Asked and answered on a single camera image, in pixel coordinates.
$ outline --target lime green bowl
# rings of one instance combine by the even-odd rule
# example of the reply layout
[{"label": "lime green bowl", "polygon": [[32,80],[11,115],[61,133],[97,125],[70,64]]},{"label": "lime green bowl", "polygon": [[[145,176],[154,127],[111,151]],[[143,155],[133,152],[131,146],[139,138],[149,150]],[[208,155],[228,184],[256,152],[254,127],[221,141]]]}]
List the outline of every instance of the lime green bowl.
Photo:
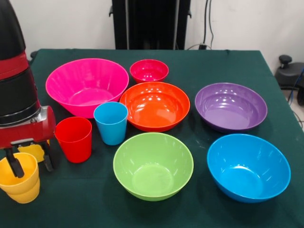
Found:
[{"label": "lime green bowl", "polygon": [[143,133],[117,150],[113,169],[132,195],[160,201],[179,192],[193,173],[193,157],[180,140],[163,133]]}]

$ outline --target blue cup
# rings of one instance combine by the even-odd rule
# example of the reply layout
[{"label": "blue cup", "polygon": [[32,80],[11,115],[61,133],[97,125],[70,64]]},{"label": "blue cup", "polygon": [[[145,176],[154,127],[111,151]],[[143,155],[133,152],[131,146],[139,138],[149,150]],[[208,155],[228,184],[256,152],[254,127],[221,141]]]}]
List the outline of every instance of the blue cup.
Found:
[{"label": "blue cup", "polygon": [[115,146],[123,142],[127,117],[127,107],[119,102],[106,102],[95,109],[94,118],[105,144]]}]

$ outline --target purple bowl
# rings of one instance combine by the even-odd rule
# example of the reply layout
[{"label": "purple bowl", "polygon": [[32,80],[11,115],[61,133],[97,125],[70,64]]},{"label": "purple bowl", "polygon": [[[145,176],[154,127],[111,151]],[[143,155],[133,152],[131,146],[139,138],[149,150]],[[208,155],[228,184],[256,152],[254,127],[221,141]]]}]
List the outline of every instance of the purple bowl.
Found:
[{"label": "purple bowl", "polygon": [[195,107],[212,128],[223,133],[243,132],[267,116],[264,99],[252,89],[234,83],[215,83],[202,88]]}]

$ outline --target table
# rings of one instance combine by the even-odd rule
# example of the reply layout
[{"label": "table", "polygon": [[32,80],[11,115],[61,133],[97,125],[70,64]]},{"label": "table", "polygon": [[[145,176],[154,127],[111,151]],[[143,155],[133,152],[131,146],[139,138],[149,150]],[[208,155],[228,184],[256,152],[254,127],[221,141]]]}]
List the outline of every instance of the table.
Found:
[{"label": "table", "polygon": [[[275,227],[304,226],[304,134],[259,51],[82,50],[42,49],[32,70],[42,105],[53,107],[57,123],[71,114],[45,91],[47,76],[68,61],[98,57],[125,69],[143,58],[168,64],[165,82],[183,89],[191,109],[178,126],[166,132],[183,141],[194,159],[189,183],[175,196],[159,202],[142,201],[119,184],[112,164],[118,146],[105,145],[93,123],[93,151],[82,164],[69,163],[51,140],[56,170],[39,165],[40,195],[17,204],[0,191],[1,227]],[[215,185],[206,163],[209,146],[222,134],[210,129],[195,110],[195,94],[215,82],[232,82],[260,93],[268,105],[265,121],[249,134],[277,146],[288,159],[292,178],[280,196],[259,204],[243,204],[225,196]],[[131,79],[129,86],[135,82]],[[130,124],[127,136],[142,133]]]}]

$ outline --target orange bowl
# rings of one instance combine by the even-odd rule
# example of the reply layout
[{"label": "orange bowl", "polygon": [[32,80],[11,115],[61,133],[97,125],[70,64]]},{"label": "orange bowl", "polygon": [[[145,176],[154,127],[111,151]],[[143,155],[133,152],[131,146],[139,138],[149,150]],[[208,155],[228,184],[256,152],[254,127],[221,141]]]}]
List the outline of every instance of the orange bowl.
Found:
[{"label": "orange bowl", "polygon": [[190,110],[184,91],[165,82],[145,82],[127,89],[120,98],[128,120],[145,132],[164,132],[181,122]]}]

